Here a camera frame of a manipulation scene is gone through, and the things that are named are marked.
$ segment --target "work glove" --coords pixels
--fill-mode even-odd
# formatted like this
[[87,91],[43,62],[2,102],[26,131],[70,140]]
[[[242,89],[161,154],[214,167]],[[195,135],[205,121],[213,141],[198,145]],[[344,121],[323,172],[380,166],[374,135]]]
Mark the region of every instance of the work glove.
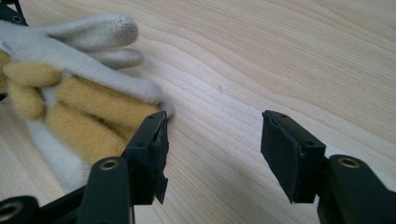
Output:
[[145,116],[173,112],[152,81],[113,70],[143,61],[139,51],[120,48],[137,39],[128,16],[40,28],[0,21],[0,30],[0,91],[6,86],[16,111],[29,120],[66,192],[85,184],[93,163],[119,156]]

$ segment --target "wooden table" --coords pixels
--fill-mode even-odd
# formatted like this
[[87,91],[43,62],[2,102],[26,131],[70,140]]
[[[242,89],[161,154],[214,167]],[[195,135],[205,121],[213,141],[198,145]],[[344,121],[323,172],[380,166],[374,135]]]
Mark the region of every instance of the wooden table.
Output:
[[[289,204],[260,153],[262,111],[291,116],[327,156],[358,157],[396,190],[396,2],[291,2],[21,6],[31,26],[115,11],[138,22],[133,47],[146,61],[124,72],[154,80],[176,108],[165,201],[136,207],[138,223],[318,223],[315,204]],[[61,196],[9,105],[0,105],[0,123],[0,200]]]

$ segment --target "light wood tabletop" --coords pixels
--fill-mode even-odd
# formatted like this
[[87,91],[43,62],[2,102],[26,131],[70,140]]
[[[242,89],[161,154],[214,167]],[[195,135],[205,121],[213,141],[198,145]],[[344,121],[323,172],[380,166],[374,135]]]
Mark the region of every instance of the light wood tabletop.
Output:
[[[171,97],[163,205],[137,223],[318,223],[290,204],[262,154],[262,112],[291,116],[396,190],[396,1],[23,0],[30,26],[122,12],[138,23],[147,77]],[[0,104],[0,200],[63,195],[9,105]]]

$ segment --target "wooden surface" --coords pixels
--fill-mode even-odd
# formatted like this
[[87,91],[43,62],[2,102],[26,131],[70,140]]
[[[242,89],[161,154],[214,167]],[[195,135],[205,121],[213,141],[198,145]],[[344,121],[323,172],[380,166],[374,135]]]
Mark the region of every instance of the wooden surface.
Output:
[[[163,205],[138,223],[318,223],[290,205],[260,153],[262,111],[285,113],[366,161],[396,190],[396,2],[352,0],[21,1],[31,26],[104,12],[136,19],[146,62],[124,72],[173,99]],[[62,195],[7,105],[0,105],[0,200]]]

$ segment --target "wood grain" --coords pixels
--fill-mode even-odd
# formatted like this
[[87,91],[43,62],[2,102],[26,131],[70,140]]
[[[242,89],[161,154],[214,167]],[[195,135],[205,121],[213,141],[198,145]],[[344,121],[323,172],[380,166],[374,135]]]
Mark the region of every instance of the wood grain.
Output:
[[[318,223],[314,204],[289,204],[260,153],[264,110],[297,120],[326,155],[366,161],[396,190],[395,1],[21,5],[31,26],[113,11],[138,22],[133,48],[146,61],[124,72],[153,79],[176,108],[165,202],[136,207],[138,223]],[[21,121],[0,106],[0,199],[60,196]]]

